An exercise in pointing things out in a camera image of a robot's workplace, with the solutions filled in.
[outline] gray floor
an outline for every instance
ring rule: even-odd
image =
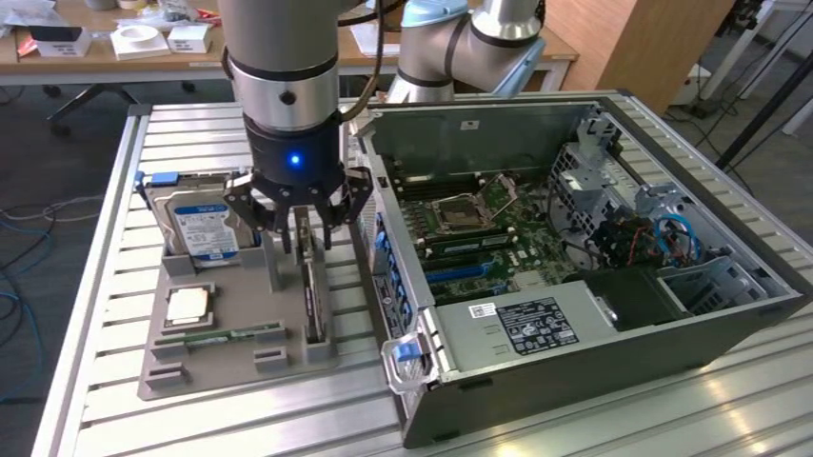
[[[733,41],[733,37],[714,41],[704,57],[704,66],[710,70],[720,64]],[[741,66],[732,73],[734,77],[760,52],[758,45],[753,45]],[[796,65],[788,59],[780,62],[752,98],[737,104],[740,115],[729,116],[721,122],[713,134],[713,141],[721,149],[737,136]],[[73,135],[68,139],[53,138],[41,121],[79,89],[64,87],[63,99],[51,100],[39,88],[31,87],[16,102],[0,108],[0,208],[95,195],[105,188],[127,111],[117,97],[104,95],[68,118],[67,122],[73,128]],[[135,85],[131,91],[143,102],[152,104],[231,100],[231,90],[226,82],[198,83],[195,94],[184,93],[175,83]],[[764,132],[793,113],[812,94],[813,79],[808,78],[793,99],[764,128]],[[675,116],[686,117],[677,109],[670,112]],[[708,129],[716,118],[714,116],[697,123]],[[700,138],[701,135],[690,124],[674,123],[674,126],[690,141]],[[800,129],[800,138],[780,133],[740,168],[758,199],[808,242],[813,242],[813,209],[808,203],[809,195],[813,194],[813,180],[809,179],[813,175],[812,128],[813,123],[809,123]],[[708,144],[702,150],[713,156]],[[69,213],[65,211],[64,216],[96,209],[96,204],[83,205]],[[20,226],[41,229],[45,224],[44,221],[33,221]],[[31,452],[41,413],[41,403],[37,403],[36,399],[44,397],[48,390],[92,231],[93,222],[57,225],[51,255],[19,279],[24,298],[37,314],[45,360],[41,376],[15,395],[27,397],[33,403],[0,404],[1,455],[21,456]],[[0,263],[8,260],[33,238],[0,228]],[[5,284],[0,285],[0,291],[3,290],[8,290]],[[0,315],[5,309],[7,304],[0,303]],[[7,321],[0,321],[0,335],[5,335],[11,329],[13,320]],[[0,348],[0,395],[25,380],[36,368],[36,360],[33,335],[24,322],[12,342]]]

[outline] metal workbench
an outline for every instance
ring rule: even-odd
[[[733,187],[654,114],[634,99],[609,95],[813,281],[810,247]],[[132,111],[35,455],[813,455],[812,307],[753,335],[704,369],[435,447],[403,449],[347,231],[328,253],[339,367],[141,401],[136,387],[163,238],[144,202],[132,193],[135,171],[248,166],[240,116],[234,104]],[[666,178],[646,160],[633,160],[631,165],[646,181]]]

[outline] robotic arm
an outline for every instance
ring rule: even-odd
[[[370,170],[346,169],[339,158],[339,125],[363,109],[367,98],[339,112],[336,18],[347,4],[219,0],[223,65],[244,111],[254,160],[254,172],[228,183],[226,200],[258,231],[279,234],[287,252],[291,208],[315,207],[330,248],[331,230],[354,222],[374,188]],[[515,95],[543,46],[538,6],[539,0],[485,0],[469,13],[466,0],[411,0],[388,101],[453,100],[453,79]],[[272,211],[252,203],[251,189],[274,200]]]

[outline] blue hard drive label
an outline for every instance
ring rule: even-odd
[[[239,245],[234,228],[226,224],[226,205],[200,205],[175,209],[190,255],[199,260],[222,260],[238,255]]]
[[[513,350],[529,355],[579,342],[573,327],[553,298],[497,309]]]

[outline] wooden desk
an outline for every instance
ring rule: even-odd
[[[194,6],[215,10],[216,0],[191,0]],[[59,0],[57,13],[75,26],[91,31],[116,29],[116,19],[133,17],[129,10],[92,11],[83,0]],[[145,59],[117,61],[109,40],[95,40],[88,55],[83,58],[40,57],[37,52],[19,58],[16,45],[28,37],[27,30],[0,39],[0,86],[60,85],[91,83],[135,83],[198,79],[224,79],[220,67],[223,52],[223,29],[212,29],[212,48],[206,54],[171,54]],[[578,54],[550,31],[542,32],[547,43],[538,70],[546,70],[542,90],[558,90],[570,62]],[[387,42],[398,43],[399,34],[388,33]],[[339,74],[372,73],[374,59],[358,50],[350,29],[339,30]],[[382,73],[394,74],[398,57],[383,59]]]

